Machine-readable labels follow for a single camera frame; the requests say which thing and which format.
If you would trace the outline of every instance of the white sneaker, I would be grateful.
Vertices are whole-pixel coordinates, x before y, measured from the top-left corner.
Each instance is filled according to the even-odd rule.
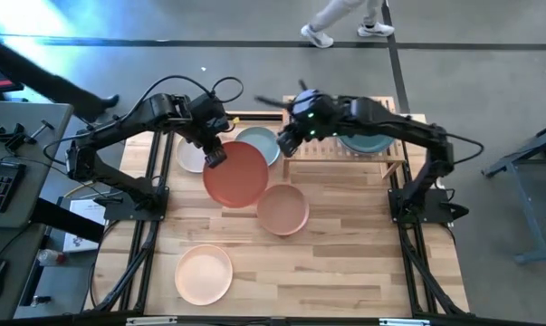
[[[309,39],[313,45],[324,49],[333,45],[333,39],[324,32],[314,32],[308,24],[302,27],[301,35]]]
[[[375,23],[373,28],[367,28],[364,24],[361,24],[361,26],[357,29],[357,35],[361,37],[368,37],[368,36],[390,36],[395,32],[395,28],[393,26],[389,26],[382,23]]]

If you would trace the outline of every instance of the gray floor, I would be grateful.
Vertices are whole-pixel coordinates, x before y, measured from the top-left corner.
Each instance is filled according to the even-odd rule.
[[[10,4],[17,3],[18,9]],[[0,33],[116,39],[296,41],[304,22],[325,4],[320,0],[2,0]],[[398,42],[546,43],[546,0],[390,0]],[[337,41],[360,40],[361,11],[329,32]],[[42,17],[41,23],[36,17]],[[226,75],[241,78],[244,96],[230,110],[260,110],[256,94],[293,94],[297,80],[332,93],[396,96],[388,50],[312,48],[127,48],[48,47],[32,39],[8,43],[46,69],[107,96],[122,98],[122,113],[163,75],[186,74],[210,85]],[[457,167],[445,180],[455,202],[471,209],[456,222],[455,234],[472,312],[492,318],[546,322],[546,263],[520,266],[513,254],[532,248],[521,206],[505,176],[484,179],[479,170],[516,149],[546,126],[546,51],[399,51],[412,112],[423,112],[450,132],[482,141],[485,153]],[[198,94],[181,81],[158,91]],[[224,86],[222,96],[232,94]],[[33,101],[45,101],[24,91]],[[68,133],[81,127],[74,121]],[[455,143],[456,156],[474,151]],[[119,165],[122,147],[102,151]],[[43,196],[55,200],[76,185],[59,175]],[[38,293],[54,303],[20,310],[33,316],[77,312],[85,295],[85,267],[78,257],[65,270],[48,270]]]

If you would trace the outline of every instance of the blue plate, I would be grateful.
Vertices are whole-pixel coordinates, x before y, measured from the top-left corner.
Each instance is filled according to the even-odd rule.
[[[348,149],[359,154],[379,153],[391,146],[393,139],[388,136],[358,136],[351,138],[339,136],[340,142]]]
[[[263,154],[266,164],[269,166],[279,158],[281,153],[279,145],[276,144],[276,135],[267,128],[251,127],[244,129],[236,136],[236,140],[253,145]]]

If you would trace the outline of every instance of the desk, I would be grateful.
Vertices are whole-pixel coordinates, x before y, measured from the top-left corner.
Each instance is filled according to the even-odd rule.
[[[45,130],[41,133],[37,137],[37,144],[25,144],[17,150],[17,154],[23,157],[50,165],[51,162],[42,153],[43,146],[62,137],[71,115],[72,107],[66,104],[0,102],[0,125],[7,131],[19,122],[25,126],[26,131],[33,132],[42,125],[41,119],[46,119],[55,127],[53,131]],[[54,155],[56,150],[57,146],[53,146],[50,154]],[[4,156],[8,154],[4,144],[0,143],[0,158]],[[27,161],[21,163],[27,166],[27,170],[9,208],[2,214],[3,218],[17,214],[31,216],[49,172],[49,168],[41,164]],[[18,232],[17,228],[0,228],[0,250]],[[3,257],[9,262],[9,266],[5,276],[5,289],[0,298],[0,320],[13,318],[44,233],[44,225],[31,225],[5,250]]]
[[[423,115],[414,117],[425,121]],[[278,130],[280,124],[280,121],[241,121],[235,131],[221,137],[223,141],[234,139],[243,128],[253,125]],[[151,133],[128,139],[120,169],[134,177],[143,176],[151,140]],[[416,174],[425,160],[425,151],[411,145],[407,149]],[[281,163],[278,159],[271,166],[270,185],[282,182]],[[390,185],[382,179],[379,164],[295,163],[290,177],[292,184],[310,201],[310,219],[299,233],[281,238],[258,225],[255,206],[231,209],[212,200],[204,189],[202,176],[183,170],[173,153],[168,176],[168,211],[160,226],[145,313],[410,316],[398,229],[390,222],[387,198]],[[119,223],[102,244],[94,277],[98,302],[125,269],[133,227],[132,222]],[[450,234],[439,225],[423,225],[423,228],[433,275],[455,303],[467,311]],[[235,271],[228,293],[208,306],[187,303],[174,285],[179,258],[189,248],[201,244],[223,248],[230,255]],[[417,286],[425,306],[419,277]],[[137,275],[133,292],[138,287]]]

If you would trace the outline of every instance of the person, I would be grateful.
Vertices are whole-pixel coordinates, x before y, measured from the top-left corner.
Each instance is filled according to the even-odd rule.
[[[333,39],[323,32],[341,18],[367,3],[367,15],[357,29],[361,37],[390,36],[395,29],[392,26],[378,22],[378,10],[383,0],[331,0],[330,3],[318,12],[311,21],[302,27],[301,35],[318,48],[328,48],[333,45]]]

